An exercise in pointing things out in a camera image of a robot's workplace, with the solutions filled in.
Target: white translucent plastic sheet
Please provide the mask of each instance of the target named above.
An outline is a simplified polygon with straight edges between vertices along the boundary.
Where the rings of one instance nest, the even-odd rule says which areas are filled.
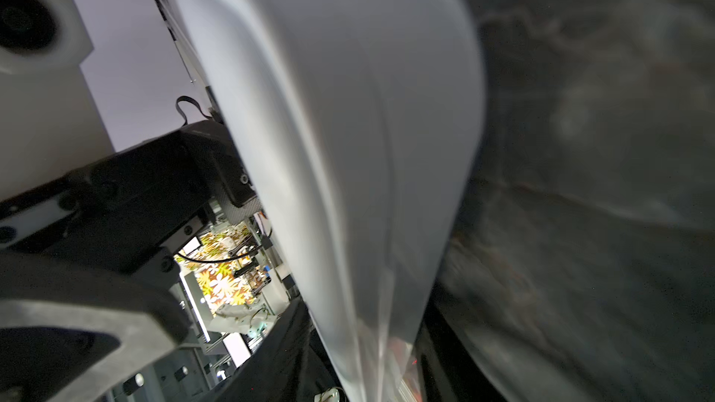
[[[177,2],[343,388],[393,400],[482,129],[460,0]]]

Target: gray fabric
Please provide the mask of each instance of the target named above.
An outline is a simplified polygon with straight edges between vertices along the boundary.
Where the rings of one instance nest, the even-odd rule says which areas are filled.
[[[217,196],[217,200],[221,205],[224,216],[226,216],[226,219],[233,225],[238,225],[243,222],[244,219],[249,218],[255,213],[263,210],[263,204],[258,199],[258,196],[248,200],[242,207],[235,207],[228,199],[225,191],[222,190],[221,194],[222,195]]]
[[[446,318],[514,400],[709,400],[715,0],[467,1],[487,127]]]

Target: black cable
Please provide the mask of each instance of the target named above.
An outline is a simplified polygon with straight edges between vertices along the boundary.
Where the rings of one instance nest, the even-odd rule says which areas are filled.
[[[179,106],[179,103],[181,103],[182,101],[186,101],[187,103],[193,104],[196,107],[196,109],[198,109],[199,112],[201,112],[201,115],[203,115],[204,118],[206,118],[207,120],[213,120],[213,118],[210,115],[206,115],[203,112],[203,110],[201,109],[201,104],[199,104],[198,101],[191,98],[190,96],[181,95],[180,97],[177,98],[176,107],[177,107],[177,111],[179,112],[179,114],[184,118],[184,124],[182,124],[182,127],[189,124],[189,118],[186,117],[186,114],[182,111],[181,107]]]
[[[270,312],[268,312],[268,309],[267,309],[267,308],[260,308],[260,309],[256,310],[256,312],[255,312],[253,315],[251,315],[251,318],[248,320],[248,328],[249,328],[249,329],[251,328],[251,323],[253,322],[253,317],[255,317],[256,315],[258,315],[258,313],[259,313],[261,310],[265,310],[265,311],[266,311],[266,314],[270,315]]]
[[[183,259],[186,261],[191,261],[192,263],[199,263],[199,264],[220,264],[220,263],[230,263],[231,261],[236,261],[239,258],[245,258],[246,256],[250,255],[253,250],[248,251],[247,253],[244,253],[242,255],[238,256],[232,256],[231,258],[225,258],[225,259],[194,259],[194,258],[189,258],[188,256],[184,256],[179,252],[176,252],[178,256],[181,256]]]

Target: screw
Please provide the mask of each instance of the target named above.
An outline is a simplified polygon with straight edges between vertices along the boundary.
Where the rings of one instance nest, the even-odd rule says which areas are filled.
[[[64,195],[58,202],[59,208],[62,208],[65,211],[70,211],[74,210],[74,207],[77,206],[77,200],[74,198],[72,195]]]
[[[17,205],[0,206],[0,219],[5,219],[9,216],[12,216],[13,213],[17,213],[19,209],[20,208]]]
[[[7,244],[17,236],[17,230],[12,227],[0,227],[0,244]]]
[[[174,268],[174,260],[171,259],[170,256],[165,256],[164,259],[162,259],[162,264],[161,264],[161,271],[166,273],[170,272]]]

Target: white wall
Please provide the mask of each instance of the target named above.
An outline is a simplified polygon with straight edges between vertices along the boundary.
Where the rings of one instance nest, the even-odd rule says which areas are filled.
[[[75,0],[94,44],[82,63],[99,114],[116,150],[179,128],[180,95],[202,104],[154,0]],[[201,119],[190,105],[191,121]]]

